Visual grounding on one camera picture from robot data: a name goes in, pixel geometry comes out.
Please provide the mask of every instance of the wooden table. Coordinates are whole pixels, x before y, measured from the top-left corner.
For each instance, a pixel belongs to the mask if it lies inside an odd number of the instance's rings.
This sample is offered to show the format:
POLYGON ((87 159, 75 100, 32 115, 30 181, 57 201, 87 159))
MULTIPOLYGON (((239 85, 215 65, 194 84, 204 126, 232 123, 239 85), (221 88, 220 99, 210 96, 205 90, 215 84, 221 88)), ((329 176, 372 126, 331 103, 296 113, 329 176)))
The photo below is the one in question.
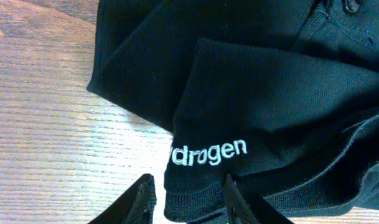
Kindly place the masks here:
MULTIPOLYGON (((98 0, 0 0, 0 223, 87 223, 143 173, 154 223, 172 136, 86 91, 98 0)), ((379 223, 355 208, 296 223, 379 223)))

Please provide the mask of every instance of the fabric fold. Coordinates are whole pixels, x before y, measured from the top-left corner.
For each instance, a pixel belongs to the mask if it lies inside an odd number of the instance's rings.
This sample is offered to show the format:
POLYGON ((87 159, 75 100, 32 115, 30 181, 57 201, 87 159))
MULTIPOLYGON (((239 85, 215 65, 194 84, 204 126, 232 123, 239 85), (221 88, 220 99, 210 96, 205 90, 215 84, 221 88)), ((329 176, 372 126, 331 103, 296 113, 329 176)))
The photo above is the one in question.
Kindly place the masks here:
POLYGON ((312 4, 100 0, 87 90, 173 132, 199 38, 289 49, 312 4))
MULTIPOLYGON (((223 209, 220 180, 227 173, 286 215, 344 213, 363 203, 354 198, 371 165, 350 155, 368 151, 355 142, 379 136, 372 124, 379 124, 379 73, 200 39, 174 114, 165 216, 188 222, 223 209), (336 168, 344 161, 348 166, 336 168), (341 182, 344 176, 359 182, 341 182), (333 208, 350 200, 344 210, 333 208)), ((374 150, 370 162, 379 163, 374 150)))

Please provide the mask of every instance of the black fabric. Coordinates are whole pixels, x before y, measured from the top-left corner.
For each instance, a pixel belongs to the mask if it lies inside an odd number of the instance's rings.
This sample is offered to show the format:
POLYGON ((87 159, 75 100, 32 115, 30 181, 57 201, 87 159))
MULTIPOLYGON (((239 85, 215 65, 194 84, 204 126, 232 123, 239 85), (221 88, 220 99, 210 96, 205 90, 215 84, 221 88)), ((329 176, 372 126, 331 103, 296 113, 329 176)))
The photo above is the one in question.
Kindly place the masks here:
POLYGON ((101 0, 88 90, 174 134, 170 220, 226 220, 228 172, 287 217, 379 209, 378 0, 101 0))
POLYGON ((123 195, 88 224, 150 224, 156 201, 154 177, 143 174, 123 195))

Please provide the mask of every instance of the embroidered logo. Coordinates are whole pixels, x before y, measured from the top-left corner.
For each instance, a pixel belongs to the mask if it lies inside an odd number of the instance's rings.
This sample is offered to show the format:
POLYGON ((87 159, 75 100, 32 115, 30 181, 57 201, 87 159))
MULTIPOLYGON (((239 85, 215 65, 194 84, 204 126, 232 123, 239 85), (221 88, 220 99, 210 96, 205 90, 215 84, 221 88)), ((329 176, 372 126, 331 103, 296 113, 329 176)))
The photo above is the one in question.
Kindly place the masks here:
POLYGON ((231 159, 241 153, 247 154, 246 142, 244 140, 234 141, 233 144, 225 143, 210 146, 209 149, 191 151, 188 146, 180 148, 170 148, 170 158, 172 162, 179 166, 193 166, 194 162, 205 164, 207 161, 211 166, 217 166, 222 158, 231 159))

